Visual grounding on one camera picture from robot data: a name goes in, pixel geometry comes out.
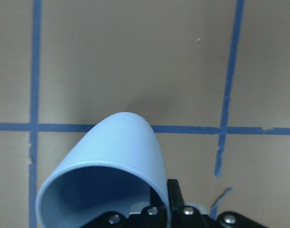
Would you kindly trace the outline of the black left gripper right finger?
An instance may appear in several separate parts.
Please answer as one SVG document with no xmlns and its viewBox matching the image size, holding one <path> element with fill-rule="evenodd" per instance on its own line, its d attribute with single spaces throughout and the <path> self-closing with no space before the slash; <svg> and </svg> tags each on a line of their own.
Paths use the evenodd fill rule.
<svg viewBox="0 0 290 228">
<path fill-rule="evenodd" d="M 170 211 L 173 214 L 185 206 L 180 185 L 177 179 L 167 180 Z"/>
</svg>

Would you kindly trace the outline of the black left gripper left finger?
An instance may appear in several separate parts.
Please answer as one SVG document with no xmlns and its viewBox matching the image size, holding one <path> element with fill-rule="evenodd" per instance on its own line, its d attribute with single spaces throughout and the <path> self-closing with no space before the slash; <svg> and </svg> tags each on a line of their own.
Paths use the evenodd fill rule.
<svg viewBox="0 0 290 228">
<path fill-rule="evenodd" d="M 155 190 L 150 190 L 150 205 L 148 208 L 149 214 L 166 214 L 166 206 L 156 193 Z"/>
</svg>

